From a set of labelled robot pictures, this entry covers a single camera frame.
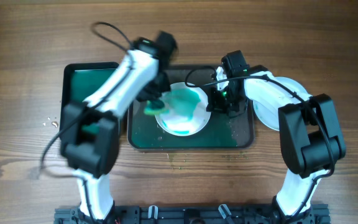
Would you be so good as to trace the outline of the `green yellow sponge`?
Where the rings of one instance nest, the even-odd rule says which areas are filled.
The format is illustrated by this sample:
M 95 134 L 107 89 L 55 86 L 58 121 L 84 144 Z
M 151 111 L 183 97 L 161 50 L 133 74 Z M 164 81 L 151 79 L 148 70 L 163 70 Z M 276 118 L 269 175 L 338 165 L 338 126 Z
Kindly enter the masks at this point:
M 161 113 L 165 113 L 169 109 L 169 104 L 162 100 L 150 100 L 147 101 L 144 108 L 144 114 L 155 116 Z

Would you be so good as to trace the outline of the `white plate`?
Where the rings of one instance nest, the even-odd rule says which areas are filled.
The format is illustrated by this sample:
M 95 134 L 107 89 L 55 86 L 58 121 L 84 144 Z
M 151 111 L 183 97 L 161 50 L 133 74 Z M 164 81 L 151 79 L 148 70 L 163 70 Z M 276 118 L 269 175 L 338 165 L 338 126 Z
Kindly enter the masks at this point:
M 170 89 L 161 97 L 166 110 L 155 115 L 158 125 L 174 136 L 191 136 L 201 131 L 211 117 L 211 112 L 206 111 L 207 94 L 184 82 L 172 83 Z
M 274 77 L 273 80 L 294 91 L 305 101 L 311 97 L 300 83 L 291 78 Z M 256 96 L 256 99 L 252 100 L 255 114 L 268 128 L 278 131 L 278 109 L 287 104 L 298 104 L 300 101 L 274 83 L 260 80 L 256 81 L 256 84 L 252 86 L 252 94 Z

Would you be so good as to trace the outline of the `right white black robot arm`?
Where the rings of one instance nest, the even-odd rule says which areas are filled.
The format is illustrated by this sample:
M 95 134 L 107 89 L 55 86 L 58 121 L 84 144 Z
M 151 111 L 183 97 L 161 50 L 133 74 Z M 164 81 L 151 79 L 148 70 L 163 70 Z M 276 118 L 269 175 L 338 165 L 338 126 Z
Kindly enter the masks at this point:
M 249 101 L 273 113 L 288 171 L 273 198 L 272 223 L 297 222 L 310 212 L 310 200 L 321 179 L 334 174 L 346 145 L 332 99 L 312 96 L 286 85 L 262 65 L 251 67 L 241 51 L 226 54 L 214 70 L 207 110 L 228 116 L 242 112 Z

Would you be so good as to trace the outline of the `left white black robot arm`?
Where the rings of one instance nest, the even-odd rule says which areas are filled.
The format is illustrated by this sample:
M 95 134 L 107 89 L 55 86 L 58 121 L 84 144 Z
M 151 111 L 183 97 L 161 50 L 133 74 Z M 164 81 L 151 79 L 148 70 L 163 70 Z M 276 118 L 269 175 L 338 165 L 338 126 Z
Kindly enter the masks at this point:
M 164 71 L 176 49 L 174 37 L 164 31 L 155 40 L 138 38 L 94 93 L 63 107 L 60 154 L 79 183 L 79 221 L 111 222 L 114 199 L 108 174 L 118 157 L 120 120 L 135 100 L 164 107 L 161 97 L 170 91 Z

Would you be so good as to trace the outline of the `small black water tray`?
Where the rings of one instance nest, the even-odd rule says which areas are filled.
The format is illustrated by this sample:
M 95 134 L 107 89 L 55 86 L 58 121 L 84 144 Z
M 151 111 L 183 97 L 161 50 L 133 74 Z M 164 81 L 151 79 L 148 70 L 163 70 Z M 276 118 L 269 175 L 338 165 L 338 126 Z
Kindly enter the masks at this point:
M 65 127 L 64 107 L 69 104 L 86 108 L 85 98 L 92 95 L 114 73 L 117 62 L 72 63 L 63 72 L 60 127 Z

